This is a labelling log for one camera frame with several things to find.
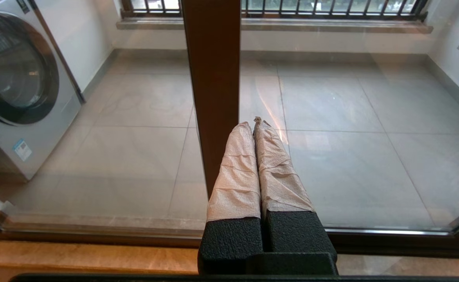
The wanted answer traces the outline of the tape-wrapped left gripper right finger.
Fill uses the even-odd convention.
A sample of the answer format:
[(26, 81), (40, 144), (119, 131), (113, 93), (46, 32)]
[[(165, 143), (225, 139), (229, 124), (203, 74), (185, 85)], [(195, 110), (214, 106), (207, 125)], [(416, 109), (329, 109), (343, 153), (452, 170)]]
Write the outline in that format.
[(264, 251), (248, 259), (253, 275), (338, 275), (337, 252), (274, 128), (255, 118)]

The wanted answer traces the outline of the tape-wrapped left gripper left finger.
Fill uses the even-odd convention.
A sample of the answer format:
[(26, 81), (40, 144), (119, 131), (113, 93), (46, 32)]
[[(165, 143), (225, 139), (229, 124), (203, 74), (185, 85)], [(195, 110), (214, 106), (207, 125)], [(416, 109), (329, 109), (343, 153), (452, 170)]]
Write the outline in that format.
[(201, 275), (240, 275), (263, 252), (255, 142), (247, 122), (231, 131), (207, 207), (198, 250)]

